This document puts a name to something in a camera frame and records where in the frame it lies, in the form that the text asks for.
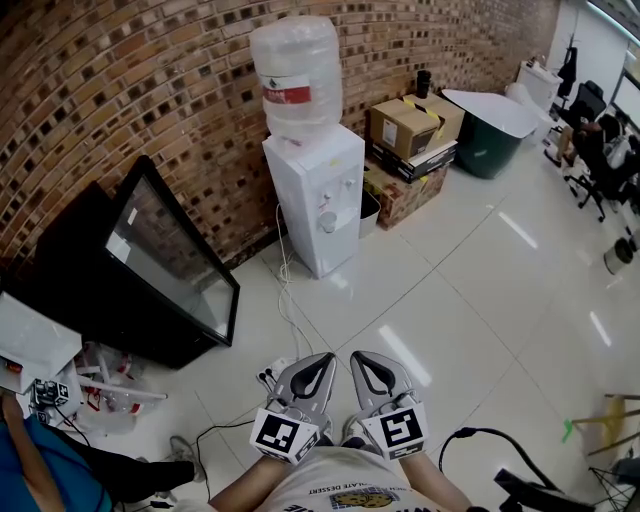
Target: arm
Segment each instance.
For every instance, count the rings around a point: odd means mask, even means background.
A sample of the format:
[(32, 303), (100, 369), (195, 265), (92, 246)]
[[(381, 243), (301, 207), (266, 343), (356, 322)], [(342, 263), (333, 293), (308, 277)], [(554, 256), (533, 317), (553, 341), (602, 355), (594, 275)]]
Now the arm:
[(218, 512), (252, 512), (286, 476), (288, 465), (262, 457), (230, 486), (209, 502)]
[(472, 507), (469, 498), (453, 485), (424, 453), (400, 459), (400, 465), (409, 479), (411, 488), (426, 498), (451, 512), (466, 512)]
[(13, 395), (0, 396), (2, 413), (18, 452), (27, 489), (42, 512), (64, 512), (64, 503), (49, 468), (24, 428), (20, 404)]

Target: red label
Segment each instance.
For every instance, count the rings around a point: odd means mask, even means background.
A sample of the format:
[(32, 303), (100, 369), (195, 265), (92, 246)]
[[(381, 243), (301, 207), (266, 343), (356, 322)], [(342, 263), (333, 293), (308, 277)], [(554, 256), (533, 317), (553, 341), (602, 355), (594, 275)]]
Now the red label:
[(267, 101), (281, 105), (297, 105), (311, 101), (311, 87), (292, 87), (290, 89), (269, 89), (262, 87), (262, 94)]

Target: green trash bin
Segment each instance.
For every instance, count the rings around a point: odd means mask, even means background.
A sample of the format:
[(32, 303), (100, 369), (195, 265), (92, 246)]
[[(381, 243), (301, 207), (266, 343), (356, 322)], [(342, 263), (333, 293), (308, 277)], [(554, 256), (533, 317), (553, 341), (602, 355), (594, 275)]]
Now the green trash bin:
[(456, 163), (479, 178), (495, 178), (538, 127), (531, 112), (505, 96), (452, 89), (442, 93), (466, 112)]

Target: yellow tape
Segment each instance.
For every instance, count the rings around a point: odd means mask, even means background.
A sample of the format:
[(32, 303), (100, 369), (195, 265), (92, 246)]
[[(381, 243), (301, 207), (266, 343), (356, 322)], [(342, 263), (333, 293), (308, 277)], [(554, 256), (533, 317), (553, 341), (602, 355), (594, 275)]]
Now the yellow tape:
[(438, 121), (438, 126), (440, 126), (440, 128), (436, 132), (436, 139), (441, 139), (442, 138), (442, 136), (444, 135), (444, 123), (445, 123), (445, 119), (444, 118), (441, 118), (438, 114), (436, 114), (432, 110), (429, 110), (428, 108), (423, 107), (422, 105), (416, 105), (413, 101), (411, 101), (411, 100), (409, 100), (407, 98), (403, 97), (402, 101), (404, 101), (407, 105), (424, 112), (429, 117), (431, 117), (431, 118), (435, 119), (436, 121)]

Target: small box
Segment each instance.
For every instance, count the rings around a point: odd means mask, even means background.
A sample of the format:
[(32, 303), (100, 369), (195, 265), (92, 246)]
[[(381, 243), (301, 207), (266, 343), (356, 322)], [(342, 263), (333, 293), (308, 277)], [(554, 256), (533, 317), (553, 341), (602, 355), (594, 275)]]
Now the small box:
[(400, 158), (424, 153), (440, 122), (402, 100), (371, 107), (371, 138)]
[(364, 187), (380, 203), (378, 224), (390, 229), (438, 195), (447, 169), (448, 164), (408, 184), (381, 169), (376, 161), (366, 159)]
[(418, 178), (453, 162), (456, 144), (457, 142), (453, 140), (433, 151), (414, 156), (408, 162), (375, 142), (371, 145), (371, 153), (385, 170), (392, 174), (399, 174), (407, 183), (413, 183)]
[(266, 409), (258, 409), (249, 443), (274, 459), (298, 464), (320, 440), (319, 428)]
[(426, 98), (418, 98), (409, 94), (402, 99), (405, 103), (422, 109), (430, 115), (435, 115), (440, 120), (440, 127), (429, 141), (425, 151), (433, 151), (458, 139), (464, 120), (464, 110), (435, 94), (429, 94)]
[(401, 459), (423, 451), (429, 436), (422, 403), (373, 416), (361, 423), (386, 460)]

